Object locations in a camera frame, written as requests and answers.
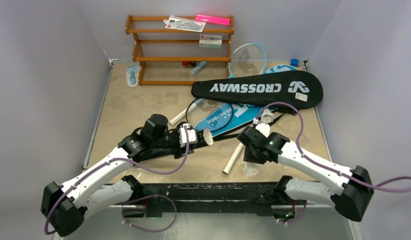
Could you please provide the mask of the white shuttlecock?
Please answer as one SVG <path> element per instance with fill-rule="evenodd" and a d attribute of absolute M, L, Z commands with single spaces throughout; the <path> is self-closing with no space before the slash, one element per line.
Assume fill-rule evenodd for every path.
<path fill-rule="evenodd" d="M 260 116 L 260 120 L 264 124 L 270 124 L 275 118 L 275 115 L 268 108 L 264 108 Z"/>
<path fill-rule="evenodd" d="M 260 172 L 258 164 L 252 162 L 245 162 L 243 167 L 243 173 L 246 176 L 255 176 Z"/>

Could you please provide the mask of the clear plastic tube lid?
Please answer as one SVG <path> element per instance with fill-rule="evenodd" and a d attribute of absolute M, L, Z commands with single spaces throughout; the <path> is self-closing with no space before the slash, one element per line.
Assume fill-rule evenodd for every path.
<path fill-rule="evenodd" d="M 222 143 L 218 148 L 218 152 L 222 157 L 228 157 L 233 153 L 233 147 L 231 144 Z"/>

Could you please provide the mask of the black Crossway racket bag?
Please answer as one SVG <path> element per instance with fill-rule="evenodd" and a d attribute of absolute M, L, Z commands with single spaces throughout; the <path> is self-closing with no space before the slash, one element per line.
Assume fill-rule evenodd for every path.
<path fill-rule="evenodd" d="M 298 110 L 305 110 L 316 107 L 322 101 L 324 89 L 313 74 L 288 70 L 196 81 L 192 84 L 191 94 L 195 98 L 260 107 L 273 102 L 284 102 Z"/>

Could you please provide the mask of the black shuttlecock tube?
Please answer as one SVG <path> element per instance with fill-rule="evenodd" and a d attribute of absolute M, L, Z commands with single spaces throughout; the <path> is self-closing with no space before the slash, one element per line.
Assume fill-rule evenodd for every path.
<path fill-rule="evenodd" d="M 194 153 L 194 149 L 211 146 L 214 143 L 212 133 L 208 129 L 197 131 L 198 142 L 188 145 L 188 153 Z M 180 129 L 171 129 L 158 137 L 150 138 L 141 132 L 139 140 L 146 148 L 133 159 L 138 163 L 158 157 L 173 155 L 175 159 L 185 156 L 186 146 L 180 146 Z"/>

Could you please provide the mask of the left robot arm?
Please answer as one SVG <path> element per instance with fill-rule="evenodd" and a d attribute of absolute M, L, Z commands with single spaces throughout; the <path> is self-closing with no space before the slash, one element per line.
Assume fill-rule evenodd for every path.
<path fill-rule="evenodd" d="M 144 126 L 125 136 L 103 159 L 76 177 L 63 183 L 52 181 L 43 190 L 41 213 L 45 216 L 44 233 L 66 237 L 82 223 L 109 206 L 118 203 L 146 205 L 150 199 L 169 197 L 145 191 L 134 176 L 124 176 L 118 182 L 107 183 L 134 166 L 158 175 L 170 175 L 182 168 L 188 158 L 191 142 L 197 140 L 196 131 L 187 122 L 169 129 L 164 115 L 153 114 Z M 181 150 L 183 160 L 173 170 L 159 171 L 141 164 L 144 156 L 154 149 Z"/>

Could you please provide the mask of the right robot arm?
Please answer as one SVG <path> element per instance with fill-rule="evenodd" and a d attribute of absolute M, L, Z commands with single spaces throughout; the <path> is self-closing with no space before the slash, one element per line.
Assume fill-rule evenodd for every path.
<path fill-rule="evenodd" d="M 304 181 L 284 175 L 273 189 L 275 199 L 282 204 L 289 200 L 312 201 L 333 207 L 343 217 L 362 221 L 373 197 L 374 190 L 353 181 L 357 177 L 371 184 L 369 172 L 356 166 L 354 169 L 342 166 L 315 155 L 313 162 L 306 157 L 313 153 L 298 147 L 288 137 L 271 132 L 267 124 L 246 127 L 237 139 L 250 151 L 246 161 L 255 164 L 274 162 L 282 164 L 312 177 Z"/>

